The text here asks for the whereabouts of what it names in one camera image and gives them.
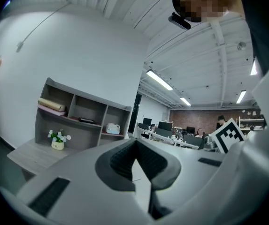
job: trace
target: white flower pot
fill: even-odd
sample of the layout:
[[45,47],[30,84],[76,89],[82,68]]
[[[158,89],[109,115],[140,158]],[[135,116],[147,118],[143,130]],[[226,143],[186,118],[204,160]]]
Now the white flower pot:
[[64,142],[52,142],[51,147],[57,150],[64,149]]

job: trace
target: ceiling light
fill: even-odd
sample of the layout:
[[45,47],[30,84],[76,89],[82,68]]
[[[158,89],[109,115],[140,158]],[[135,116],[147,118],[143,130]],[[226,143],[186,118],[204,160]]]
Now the ceiling light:
[[5,4],[4,8],[10,4],[10,0]]
[[250,75],[257,75],[255,60],[253,61],[252,70],[251,70]]
[[173,90],[173,88],[168,85],[164,80],[162,80],[154,71],[149,70],[147,71],[147,74],[152,77],[154,80],[156,80],[157,82],[159,82],[162,86],[164,86],[166,89],[168,90]]
[[237,104],[242,101],[242,99],[245,96],[245,94],[246,94],[246,90],[241,91],[241,94],[239,95],[239,98],[237,100]]
[[181,97],[180,99],[181,99],[186,105],[191,106],[191,104],[190,104],[184,97]]

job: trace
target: shelf unit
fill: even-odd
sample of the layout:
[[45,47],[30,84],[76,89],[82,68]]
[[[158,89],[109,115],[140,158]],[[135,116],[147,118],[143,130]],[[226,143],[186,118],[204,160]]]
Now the shelf unit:
[[249,127],[240,128],[241,131],[249,132],[250,126],[263,126],[264,119],[241,119],[241,117],[238,117],[238,126],[240,127],[241,123],[248,124]]
[[[47,78],[41,97],[63,104],[67,114],[57,116],[43,109],[37,110],[35,124],[35,143],[51,145],[47,137],[48,131],[63,129],[71,140],[65,147],[85,150],[121,140],[127,133],[127,125],[131,117],[131,107],[126,107],[94,95],[70,88]],[[80,122],[79,117],[94,120],[96,124]],[[108,123],[120,125],[119,135],[108,134],[105,129]]]

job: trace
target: person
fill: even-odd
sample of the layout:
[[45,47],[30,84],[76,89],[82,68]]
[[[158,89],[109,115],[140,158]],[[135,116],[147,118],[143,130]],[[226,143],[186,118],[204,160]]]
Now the person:
[[226,122],[225,122],[225,117],[223,116],[223,115],[220,115],[219,117],[218,117],[218,121],[219,121],[219,124],[221,125],[221,126],[223,126]]
[[229,11],[245,18],[251,34],[254,58],[262,75],[269,70],[269,0],[172,0],[175,11],[191,22],[210,22]]
[[203,135],[204,135],[203,129],[202,128],[199,128],[197,130],[197,134],[195,135],[195,137],[201,137],[202,138]]
[[250,139],[250,137],[252,137],[254,135],[254,127],[250,126],[250,132],[247,134],[247,138]]

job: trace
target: white table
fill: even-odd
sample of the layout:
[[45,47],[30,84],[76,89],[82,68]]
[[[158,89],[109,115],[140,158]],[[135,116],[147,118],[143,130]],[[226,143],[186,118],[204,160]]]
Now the white table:
[[140,138],[140,134],[142,132],[148,133],[149,134],[149,139],[151,138],[151,135],[153,135],[154,137],[157,137],[159,139],[162,139],[162,140],[165,140],[165,141],[174,143],[174,146],[176,146],[176,144],[180,144],[180,146],[185,146],[185,147],[189,147],[189,148],[196,149],[196,150],[199,148],[198,146],[195,146],[195,145],[192,145],[192,144],[189,144],[189,143],[186,143],[186,142],[182,142],[180,140],[173,140],[171,138],[167,138],[167,137],[161,136],[161,135],[156,134],[154,132],[151,132],[151,131],[148,131],[148,130],[144,130],[144,129],[140,128],[140,127],[135,127],[133,136],[135,138]]

